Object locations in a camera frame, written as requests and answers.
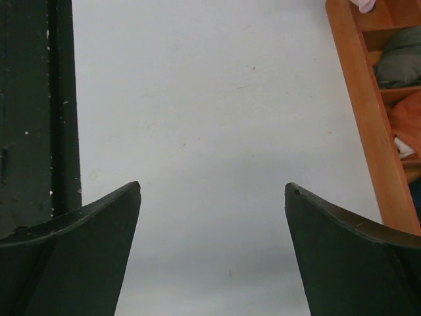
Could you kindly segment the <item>orange rolled underwear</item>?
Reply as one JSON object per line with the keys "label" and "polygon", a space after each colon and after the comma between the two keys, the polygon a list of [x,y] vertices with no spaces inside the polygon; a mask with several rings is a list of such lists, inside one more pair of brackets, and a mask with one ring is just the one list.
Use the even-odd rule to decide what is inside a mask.
{"label": "orange rolled underwear", "polygon": [[388,113],[388,119],[399,156],[420,157],[420,92],[398,102]]}

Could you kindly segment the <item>wooden compartment tray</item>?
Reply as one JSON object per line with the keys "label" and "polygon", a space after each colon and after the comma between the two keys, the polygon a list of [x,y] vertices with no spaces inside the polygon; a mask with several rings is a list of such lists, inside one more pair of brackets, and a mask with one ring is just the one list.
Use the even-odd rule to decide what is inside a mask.
{"label": "wooden compartment tray", "polygon": [[393,35],[420,25],[420,2],[377,1],[363,14],[350,1],[327,1],[326,12],[383,224],[419,235],[407,181],[420,174],[420,159],[400,160],[387,111],[420,87],[382,90],[372,66]]}

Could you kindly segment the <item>grey rolled underwear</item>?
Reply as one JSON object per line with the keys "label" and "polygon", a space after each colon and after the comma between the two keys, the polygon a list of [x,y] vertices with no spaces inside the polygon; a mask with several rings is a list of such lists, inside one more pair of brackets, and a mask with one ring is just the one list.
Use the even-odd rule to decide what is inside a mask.
{"label": "grey rolled underwear", "polygon": [[420,85],[420,27],[397,32],[373,66],[379,88],[394,89]]}

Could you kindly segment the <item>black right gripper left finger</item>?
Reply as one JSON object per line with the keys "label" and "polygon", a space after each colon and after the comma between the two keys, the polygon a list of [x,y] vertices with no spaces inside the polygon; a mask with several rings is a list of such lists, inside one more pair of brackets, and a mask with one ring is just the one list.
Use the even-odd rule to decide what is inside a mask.
{"label": "black right gripper left finger", "polygon": [[131,182],[1,239],[2,315],[114,315],[141,205]]}

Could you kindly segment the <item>pink underwear navy trim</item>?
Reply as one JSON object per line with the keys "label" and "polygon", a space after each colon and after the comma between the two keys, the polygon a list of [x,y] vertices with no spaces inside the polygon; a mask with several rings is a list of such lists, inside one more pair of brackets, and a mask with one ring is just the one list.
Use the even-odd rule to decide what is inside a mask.
{"label": "pink underwear navy trim", "polygon": [[366,14],[374,10],[376,6],[376,0],[349,0],[354,4],[360,13]]}

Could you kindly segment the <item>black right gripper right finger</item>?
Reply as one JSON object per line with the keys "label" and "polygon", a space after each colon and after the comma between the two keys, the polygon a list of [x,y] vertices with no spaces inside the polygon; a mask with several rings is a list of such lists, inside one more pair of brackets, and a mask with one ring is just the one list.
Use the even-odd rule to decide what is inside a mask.
{"label": "black right gripper right finger", "polygon": [[420,237],[297,184],[285,214],[311,315],[419,315]]}

